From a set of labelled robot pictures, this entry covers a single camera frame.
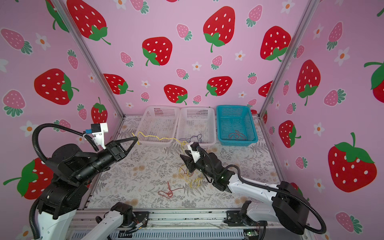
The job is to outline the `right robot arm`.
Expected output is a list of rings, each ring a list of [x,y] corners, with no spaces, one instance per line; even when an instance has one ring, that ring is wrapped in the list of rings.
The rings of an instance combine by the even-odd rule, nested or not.
[[[217,190],[256,200],[246,201],[233,220],[226,220],[228,225],[257,226],[276,222],[297,235],[305,231],[326,233],[326,223],[320,214],[290,183],[264,184],[243,178],[238,166],[223,167],[213,153],[186,151],[180,157],[190,173],[200,171]]]

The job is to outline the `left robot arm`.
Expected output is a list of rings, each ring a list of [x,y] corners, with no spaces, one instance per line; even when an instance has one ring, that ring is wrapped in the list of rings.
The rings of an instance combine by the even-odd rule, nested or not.
[[[39,143],[39,134],[45,128],[84,137],[94,152],[83,152],[78,145],[67,144],[47,158]],[[35,240],[63,240],[93,178],[127,157],[138,142],[138,137],[130,137],[105,143],[106,132],[106,123],[92,124],[91,129],[83,132],[51,123],[39,125],[33,131],[33,148],[54,173],[51,183],[34,201],[29,212],[29,225]]]

